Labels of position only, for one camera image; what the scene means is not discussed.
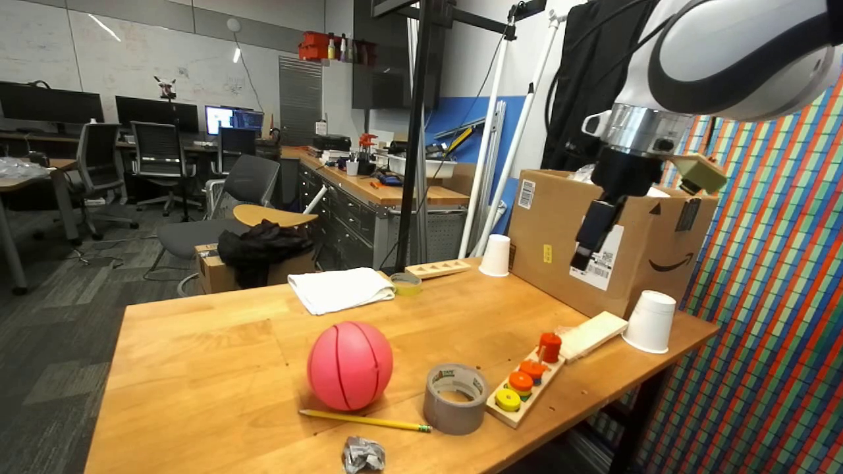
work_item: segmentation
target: red ball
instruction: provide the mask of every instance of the red ball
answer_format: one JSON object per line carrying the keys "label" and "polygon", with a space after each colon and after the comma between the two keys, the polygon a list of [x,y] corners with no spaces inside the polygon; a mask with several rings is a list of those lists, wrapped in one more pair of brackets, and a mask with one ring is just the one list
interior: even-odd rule
{"label": "red ball", "polygon": [[344,322],[319,334],[308,357],[315,394],[332,410],[378,403],[394,377],[387,338],[365,322]]}

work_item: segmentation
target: duct tape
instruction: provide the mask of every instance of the duct tape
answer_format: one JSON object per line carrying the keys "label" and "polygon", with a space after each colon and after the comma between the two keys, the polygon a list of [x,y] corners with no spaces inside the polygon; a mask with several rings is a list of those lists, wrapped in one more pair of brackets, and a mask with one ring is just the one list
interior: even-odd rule
{"label": "duct tape", "polygon": [[469,434],[486,415],[486,382],[477,372],[442,364],[428,377],[424,421],[446,434]]}

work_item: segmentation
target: colorful wall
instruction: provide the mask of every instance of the colorful wall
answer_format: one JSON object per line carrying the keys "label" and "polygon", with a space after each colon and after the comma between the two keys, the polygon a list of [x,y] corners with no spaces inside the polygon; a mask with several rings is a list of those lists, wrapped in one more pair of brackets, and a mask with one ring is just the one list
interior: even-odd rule
{"label": "colorful wall", "polygon": [[645,471],[840,469],[843,78],[797,115],[720,123],[730,185],[685,307],[720,338],[676,368]]}

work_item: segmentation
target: paper cup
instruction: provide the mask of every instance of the paper cup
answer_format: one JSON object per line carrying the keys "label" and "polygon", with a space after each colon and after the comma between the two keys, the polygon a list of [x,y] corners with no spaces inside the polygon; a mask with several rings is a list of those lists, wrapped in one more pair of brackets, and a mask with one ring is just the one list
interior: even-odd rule
{"label": "paper cup", "polygon": [[508,277],[508,238],[507,234],[494,234],[489,248],[486,248],[486,255],[483,255],[483,264],[479,264],[479,270],[489,274],[489,277]]}
{"label": "paper cup", "polygon": [[631,326],[626,334],[627,344],[645,353],[666,353],[670,334],[676,326],[676,310],[678,310],[676,297],[665,293],[644,290],[631,315]]}

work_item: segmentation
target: black chair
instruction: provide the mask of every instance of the black chair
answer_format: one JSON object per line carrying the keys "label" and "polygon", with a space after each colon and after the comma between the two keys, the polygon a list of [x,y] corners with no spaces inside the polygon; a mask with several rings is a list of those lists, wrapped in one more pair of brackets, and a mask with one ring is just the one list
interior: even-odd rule
{"label": "black chair", "polygon": [[216,172],[230,173],[240,156],[257,156],[259,128],[220,128]]}
{"label": "black chair", "polygon": [[83,219],[96,240],[103,232],[96,227],[91,206],[97,203],[97,220],[138,227],[138,214],[128,206],[128,172],[116,149],[116,123],[84,123],[78,144],[78,172],[70,173]]}
{"label": "black chair", "polygon": [[170,216],[178,198],[184,206],[187,220],[187,177],[190,168],[182,156],[179,128],[174,123],[153,123],[153,120],[136,120],[136,177],[163,188],[166,194],[153,201],[141,201],[138,206],[163,203],[163,216]]}
{"label": "black chair", "polygon": [[[271,159],[259,159],[259,156],[244,156],[230,177],[221,182],[221,191],[216,198],[215,189],[209,189],[209,219],[207,220],[179,220],[179,223],[166,223],[158,232],[162,240],[162,253],[153,264],[151,270],[158,268],[163,253],[171,253],[178,259],[192,261],[195,259],[195,244],[209,244],[220,243],[224,232],[224,210],[233,207],[234,203],[257,203],[257,206],[271,206],[275,188],[279,180],[279,160]],[[184,285],[195,280],[199,274],[187,274],[179,282],[179,295],[184,295]]]}

